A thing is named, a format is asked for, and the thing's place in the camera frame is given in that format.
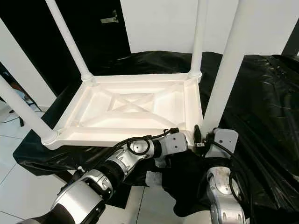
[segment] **black cloth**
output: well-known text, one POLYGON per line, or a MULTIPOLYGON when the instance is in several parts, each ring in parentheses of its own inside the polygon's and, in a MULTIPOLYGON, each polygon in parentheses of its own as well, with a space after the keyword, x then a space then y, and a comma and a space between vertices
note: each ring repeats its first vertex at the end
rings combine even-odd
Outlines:
MULTIPOLYGON (((213 88, 222 55, 205 52, 199 84, 203 113, 213 88)), ((191 54, 142 52, 103 66, 97 75, 188 72, 191 54)), ((43 116, 53 128, 80 85, 78 80, 57 98, 43 116)), ((248 168, 258 223, 298 223, 299 220, 299 59, 285 56, 245 56, 220 127, 239 133, 235 155, 248 168)), ((50 175, 92 168, 104 161, 109 149, 63 146, 50 151, 30 131, 14 152, 16 161, 35 175, 50 175)), ((163 172, 164 189, 177 203, 174 211, 185 216, 209 209, 203 161, 190 152, 172 156, 171 169, 159 170, 152 160, 138 164, 127 179, 145 185, 146 170, 163 172), (184 184, 179 177, 188 176, 184 184)))

